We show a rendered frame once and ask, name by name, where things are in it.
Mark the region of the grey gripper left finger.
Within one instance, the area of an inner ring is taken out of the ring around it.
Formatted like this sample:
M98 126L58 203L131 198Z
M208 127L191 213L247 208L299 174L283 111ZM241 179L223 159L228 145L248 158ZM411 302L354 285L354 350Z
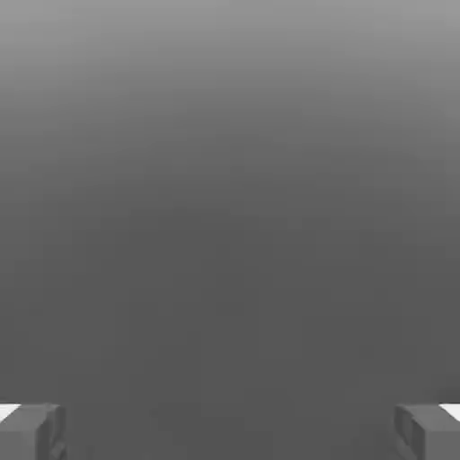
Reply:
M0 403L0 460L67 460L66 408Z

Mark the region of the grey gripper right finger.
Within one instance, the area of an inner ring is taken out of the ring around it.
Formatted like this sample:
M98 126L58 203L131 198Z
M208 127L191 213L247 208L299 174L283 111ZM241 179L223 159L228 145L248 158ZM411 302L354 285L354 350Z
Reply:
M460 403L398 404L395 460L460 460Z

